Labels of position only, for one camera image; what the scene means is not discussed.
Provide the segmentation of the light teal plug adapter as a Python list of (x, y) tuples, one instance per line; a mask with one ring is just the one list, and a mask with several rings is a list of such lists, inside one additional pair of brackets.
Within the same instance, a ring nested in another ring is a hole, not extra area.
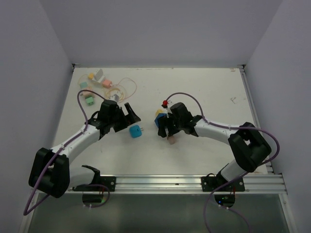
[(87, 82), (82, 82), (79, 83), (80, 89), (86, 89), (88, 87), (88, 83)]

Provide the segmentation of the pink brown plug adapter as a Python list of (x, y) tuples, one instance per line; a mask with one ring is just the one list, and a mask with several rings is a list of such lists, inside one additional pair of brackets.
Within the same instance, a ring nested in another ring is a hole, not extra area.
[(170, 145), (173, 145), (173, 144), (176, 143), (176, 139), (175, 139), (174, 136), (169, 136), (169, 137), (167, 137), (167, 140), (168, 140), (168, 142), (169, 142)]

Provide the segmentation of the pink cube socket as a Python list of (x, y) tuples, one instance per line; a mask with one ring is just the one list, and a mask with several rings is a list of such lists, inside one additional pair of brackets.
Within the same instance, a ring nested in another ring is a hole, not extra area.
[(82, 96), (84, 98), (94, 97), (94, 93), (93, 93), (92, 88), (91, 87), (86, 87), (85, 89), (83, 89)]

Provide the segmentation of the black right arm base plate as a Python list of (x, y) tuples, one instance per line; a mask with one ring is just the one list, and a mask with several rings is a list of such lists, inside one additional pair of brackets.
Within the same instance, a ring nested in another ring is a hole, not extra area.
[[(203, 192), (212, 192), (218, 187), (224, 185), (228, 181), (225, 180), (221, 175), (214, 175), (212, 173), (201, 177), (201, 187)], [(226, 186), (217, 190), (217, 192), (243, 192), (245, 191), (245, 186), (243, 178), (239, 178)]]

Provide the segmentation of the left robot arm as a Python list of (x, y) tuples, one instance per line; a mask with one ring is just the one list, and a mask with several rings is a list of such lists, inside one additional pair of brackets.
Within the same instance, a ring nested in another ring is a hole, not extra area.
[(102, 185), (98, 169), (88, 165), (70, 169), (70, 164), (110, 130), (117, 133), (141, 121), (129, 103), (124, 106), (127, 114), (115, 101), (104, 100), (100, 109), (71, 138), (51, 149), (39, 149), (29, 176), (29, 185), (54, 198), (61, 197), (68, 188), (77, 186), (97, 190)]

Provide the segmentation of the green plug adapter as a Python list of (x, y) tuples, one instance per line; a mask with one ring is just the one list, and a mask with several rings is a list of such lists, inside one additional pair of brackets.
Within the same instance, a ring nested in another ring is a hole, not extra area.
[(85, 98), (85, 101), (87, 106), (92, 106), (95, 103), (94, 98), (92, 96)]

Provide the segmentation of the yellow olive plug adapter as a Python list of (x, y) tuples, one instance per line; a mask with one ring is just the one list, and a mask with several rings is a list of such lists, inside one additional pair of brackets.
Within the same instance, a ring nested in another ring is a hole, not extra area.
[(158, 109), (155, 113), (155, 116), (158, 116), (159, 114), (163, 114), (164, 111), (162, 109)]

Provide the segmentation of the bright blue plug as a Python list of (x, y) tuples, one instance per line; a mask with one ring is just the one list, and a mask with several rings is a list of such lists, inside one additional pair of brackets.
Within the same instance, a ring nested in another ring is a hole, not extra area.
[(132, 138), (138, 138), (142, 136), (143, 128), (139, 125), (134, 125), (129, 128), (129, 133)]

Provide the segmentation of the dark blue cube socket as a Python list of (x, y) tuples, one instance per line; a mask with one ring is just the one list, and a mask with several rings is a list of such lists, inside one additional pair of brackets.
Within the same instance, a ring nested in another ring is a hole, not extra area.
[(167, 114), (166, 113), (158, 113), (155, 117), (155, 125), (157, 126), (157, 128), (159, 128), (159, 119), (162, 117), (165, 117)]

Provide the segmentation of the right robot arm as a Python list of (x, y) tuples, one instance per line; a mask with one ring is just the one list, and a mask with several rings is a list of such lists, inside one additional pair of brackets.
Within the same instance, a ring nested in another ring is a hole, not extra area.
[(158, 136), (168, 138), (183, 131), (188, 135), (214, 139), (230, 146), (234, 160), (209, 181), (221, 190), (231, 188), (237, 177), (254, 172), (272, 152), (270, 145), (250, 122), (230, 127), (208, 122), (200, 115), (193, 116), (181, 102), (172, 104), (165, 100), (162, 107), (167, 112), (156, 120)]

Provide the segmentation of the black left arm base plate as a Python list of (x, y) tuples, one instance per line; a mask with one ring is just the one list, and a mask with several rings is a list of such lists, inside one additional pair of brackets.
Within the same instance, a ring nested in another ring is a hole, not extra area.
[(80, 192), (114, 192), (116, 188), (116, 176), (99, 176), (90, 184), (83, 182), (82, 184), (75, 184), (69, 187), (72, 191)]

